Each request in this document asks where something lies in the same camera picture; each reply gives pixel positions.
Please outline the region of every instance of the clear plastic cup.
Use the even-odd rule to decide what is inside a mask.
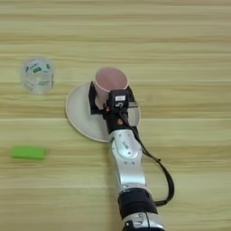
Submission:
[[[54,85],[54,65],[49,59],[32,58],[23,64],[22,83],[31,94],[51,91]]]

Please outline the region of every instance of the cup rim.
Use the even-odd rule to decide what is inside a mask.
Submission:
[[[124,74],[124,72],[123,72],[122,70],[117,69],[117,68],[104,67],[104,68],[102,68],[102,69],[108,69],[108,68],[119,70],[119,71],[121,71],[121,72]],[[107,89],[103,88],[102,86],[100,86],[100,85],[98,84],[98,82],[97,82],[97,74],[96,74],[96,76],[95,76],[94,83],[95,83],[101,90],[103,90],[103,91],[109,93],[111,90],[107,90]],[[124,87],[123,89],[126,89],[126,88],[129,86],[129,80],[128,80],[128,77],[127,77],[126,75],[125,75],[125,80],[126,80],[126,85],[125,85],[125,87]]]

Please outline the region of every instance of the round plate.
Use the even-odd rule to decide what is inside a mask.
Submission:
[[[91,115],[88,102],[90,83],[74,88],[67,97],[66,114],[70,123],[86,137],[100,141],[109,142],[109,134],[106,121],[102,115]],[[128,109],[129,123],[138,126],[140,122],[139,107]]]

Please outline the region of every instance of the green block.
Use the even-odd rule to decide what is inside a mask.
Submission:
[[[44,150],[39,147],[15,146],[11,150],[13,158],[43,160]]]

